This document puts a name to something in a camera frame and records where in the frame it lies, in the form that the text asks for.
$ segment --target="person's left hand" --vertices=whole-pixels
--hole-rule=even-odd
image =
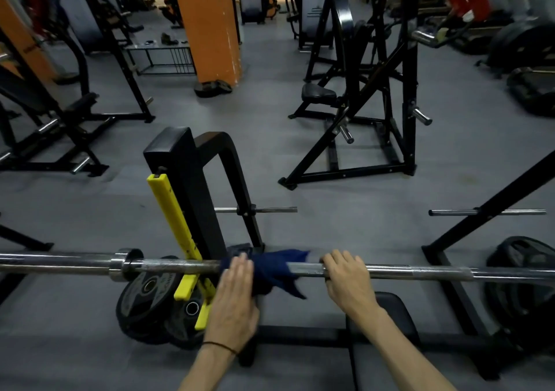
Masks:
[[[256,332],[260,311],[251,296],[253,261],[245,253],[235,257],[220,278],[204,333],[214,342],[240,352]]]

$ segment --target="black bracelet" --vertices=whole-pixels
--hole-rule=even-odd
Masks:
[[[237,356],[237,352],[236,352],[235,350],[233,350],[233,349],[230,348],[230,347],[227,347],[227,346],[224,345],[224,344],[216,343],[216,342],[203,342],[203,346],[204,346],[205,344],[213,344],[213,345],[215,345],[215,346],[222,347],[223,349],[229,350],[230,352],[232,352],[234,355]]]

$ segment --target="person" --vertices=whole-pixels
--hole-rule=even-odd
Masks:
[[[360,257],[335,249],[321,261],[328,270],[330,298],[378,349],[400,391],[456,391],[412,345],[378,305]],[[212,391],[237,353],[256,332],[260,312],[251,297],[253,262],[235,257],[218,284],[204,343],[178,391]]]

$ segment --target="gray floor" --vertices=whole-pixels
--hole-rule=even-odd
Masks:
[[[368,10],[357,4],[354,14],[365,18]],[[142,21],[148,22],[149,31],[141,36],[152,34],[154,38],[160,30],[169,31],[169,24],[153,13],[133,16],[133,22]],[[183,37],[181,33],[170,32]],[[143,94],[154,97],[150,109],[156,120],[151,124],[121,121],[95,143],[94,151],[110,165],[104,176],[2,173],[1,222],[55,242],[57,250],[111,252],[139,247],[151,256],[179,253],[145,181],[149,170],[142,150],[164,127],[189,126],[194,135],[223,130],[232,136],[256,204],[299,207],[298,214],[259,216],[262,237],[270,249],[310,249],[310,259],[316,261],[325,252],[340,248],[361,255],[368,263],[424,265],[420,246],[458,221],[429,218],[429,209],[480,205],[553,147],[555,121],[526,114],[504,91],[503,82],[472,65],[475,58],[449,48],[420,47],[419,106],[434,123],[417,128],[416,175],[313,183],[288,191],[277,180],[295,167],[323,132],[318,121],[286,117],[300,104],[309,55],[296,50],[283,15],[266,25],[244,26],[241,53],[244,74],[231,95],[198,99],[191,88],[195,79],[189,77],[138,78]],[[92,90],[101,95],[97,109],[138,110],[111,56],[91,57],[90,77]],[[339,81],[330,84],[341,88]],[[66,100],[73,95],[73,89],[62,92]],[[401,85],[393,81],[392,100],[398,118],[401,99]],[[361,112],[377,117],[381,113],[378,97]],[[382,162],[371,130],[353,128],[352,133],[353,145],[338,141],[341,167]],[[313,169],[324,167],[322,157]],[[221,164],[209,163],[205,174],[215,204],[232,206],[232,192]],[[555,243],[552,184],[518,207],[546,208],[549,215],[497,218],[450,249],[451,260],[482,265],[509,235]],[[227,243],[248,239],[237,217],[224,214],[219,221]],[[2,242],[0,249],[13,246]],[[420,331],[459,331],[438,284],[374,281],[374,286],[398,294]],[[122,284],[103,278],[28,276],[0,308],[1,388],[176,389],[194,355],[170,345],[152,347],[125,338],[114,316],[122,288]],[[272,292],[265,300],[262,322],[343,324],[322,281],[302,279],[299,288],[308,296],[306,302],[280,290]],[[467,289],[494,331],[496,325],[481,303],[480,288],[472,284]],[[375,351],[366,348],[363,352],[358,363],[366,378],[365,389],[394,389]],[[460,389],[552,388],[549,383],[555,365],[547,357],[512,369],[495,383],[483,381],[468,359],[430,358]],[[338,387],[352,389],[346,351],[261,346],[254,367],[234,367],[220,389]]]

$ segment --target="hand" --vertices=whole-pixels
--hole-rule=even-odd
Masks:
[[[341,308],[359,327],[369,317],[382,311],[370,283],[370,275],[360,257],[343,254],[337,249],[326,254],[321,261],[328,270],[326,287],[331,300]]]
[[[235,257],[218,283],[204,333],[205,342],[214,342],[240,352],[256,332],[260,311],[251,296],[253,261],[246,254]]]

